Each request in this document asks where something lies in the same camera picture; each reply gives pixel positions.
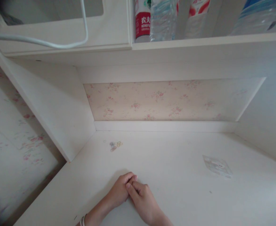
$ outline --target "plastic bottle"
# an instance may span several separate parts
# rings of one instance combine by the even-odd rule
[[[206,23],[210,0],[192,0],[184,33],[185,39],[200,38]]]
[[[150,0],[135,0],[135,15],[135,42],[150,42]]]
[[[276,0],[247,0],[230,35],[267,31],[276,18]]]
[[[152,0],[150,41],[174,40],[179,0]]]

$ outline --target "desk surface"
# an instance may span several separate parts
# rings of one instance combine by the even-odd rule
[[[110,151],[110,142],[123,145]],[[224,159],[232,179],[202,155]],[[276,162],[231,133],[98,131],[15,224],[73,226],[132,171],[174,225],[276,225]],[[144,225],[128,200],[102,225]]]

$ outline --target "charging cable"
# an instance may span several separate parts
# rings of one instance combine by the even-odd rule
[[[60,44],[55,44],[55,43],[47,42],[36,38],[30,38],[22,35],[5,35],[5,34],[0,34],[0,40],[28,42],[28,43],[38,44],[41,46],[46,46],[46,47],[55,48],[55,49],[71,49],[71,48],[80,46],[82,44],[85,44],[89,39],[89,33],[88,33],[86,16],[85,16],[84,0],[80,0],[80,4],[81,4],[82,18],[84,20],[84,28],[85,28],[85,39],[83,41],[74,42],[66,45],[60,45]]]

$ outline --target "floral wallpaper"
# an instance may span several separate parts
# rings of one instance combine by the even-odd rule
[[[0,223],[12,225],[65,162],[0,68]]]
[[[95,120],[235,121],[262,78],[84,84]]]

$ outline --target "wooden panel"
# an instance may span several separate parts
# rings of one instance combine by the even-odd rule
[[[76,68],[0,53],[0,66],[67,161],[95,132],[94,118]]]
[[[268,77],[276,74],[276,59],[210,60],[79,67],[82,83],[178,81]]]
[[[276,33],[134,43],[133,50],[125,51],[20,57],[80,67],[272,58],[276,57]]]
[[[224,159],[232,179],[209,171],[202,155]],[[15,226],[75,225],[128,171],[150,186],[174,225],[276,225],[276,162],[236,135],[98,131]],[[128,199],[101,225],[145,224]]]
[[[89,40],[81,47],[71,50],[56,50],[35,44],[0,41],[0,50],[6,56],[129,49],[132,46],[131,0],[103,0],[102,16],[87,18]],[[0,16],[0,33],[25,35],[57,44],[81,41],[85,37],[83,19],[70,19],[39,24],[7,26]]]
[[[276,76],[263,83],[235,133],[276,158]]]
[[[236,122],[94,121],[97,131],[234,132]]]

